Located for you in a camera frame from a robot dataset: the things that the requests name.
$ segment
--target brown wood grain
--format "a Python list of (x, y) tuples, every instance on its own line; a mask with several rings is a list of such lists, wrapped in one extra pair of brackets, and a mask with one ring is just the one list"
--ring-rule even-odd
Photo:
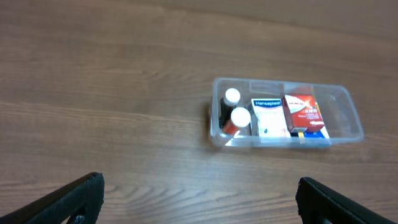
[[(300, 223), (303, 176), (398, 222), (397, 3), (267, 2), (0, 1), (0, 216), (96, 171), (98, 223)], [(344, 85), (366, 138), (219, 150), (217, 77)]]

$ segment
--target plastic bin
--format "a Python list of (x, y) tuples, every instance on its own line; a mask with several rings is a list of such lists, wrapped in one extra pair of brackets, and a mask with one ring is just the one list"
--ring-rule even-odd
[[(323, 138), (264, 138), (252, 136), (250, 125), (234, 136), (221, 131), (218, 124), (220, 99), (228, 88), (241, 94), (237, 106), (247, 107), (252, 98), (283, 98), (284, 95), (313, 95), (319, 105), (329, 139)], [(329, 147), (334, 144), (363, 140), (364, 132), (355, 105), (346, 88), (339, 85), (218, 78), (213, 83), (210, 138), (221, 147)]]

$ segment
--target red box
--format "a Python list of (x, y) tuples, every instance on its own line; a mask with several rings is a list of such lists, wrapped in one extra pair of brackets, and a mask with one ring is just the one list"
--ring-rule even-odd
[(282, 105), (287, 129), (291, 133), (317, 132), (325, 125), (317, 102), (311, 95), (285, 95)]

